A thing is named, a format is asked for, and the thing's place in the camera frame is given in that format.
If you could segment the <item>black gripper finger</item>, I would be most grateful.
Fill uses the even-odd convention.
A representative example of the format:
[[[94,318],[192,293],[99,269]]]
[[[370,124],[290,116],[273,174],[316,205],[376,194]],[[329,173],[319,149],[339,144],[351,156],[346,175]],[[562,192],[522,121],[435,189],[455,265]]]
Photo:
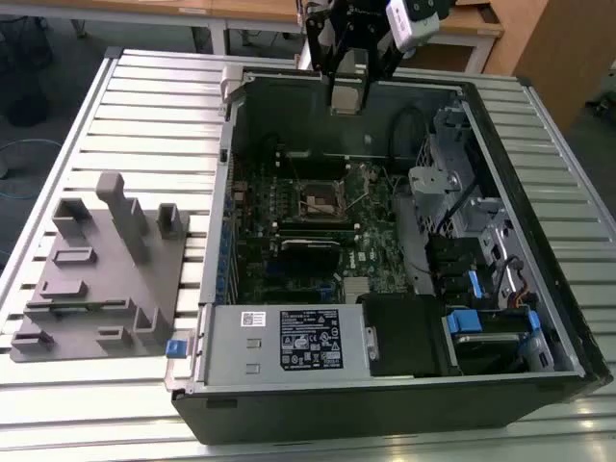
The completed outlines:
[[[362,77],[362,91],[359,109],[366,107],[371,85],[380,80],[390,79],[401,62],[403,53],[400,52],[393,40],[387,44],[385,51],[380,52],[376,44],[367,51],[367,63]]]
[[[336,65],[333,62],[335,33],[328,8],[306,9],[306,36],[313,69],[321,74],[326,86],[325,104],[331,106],[335,83]]]

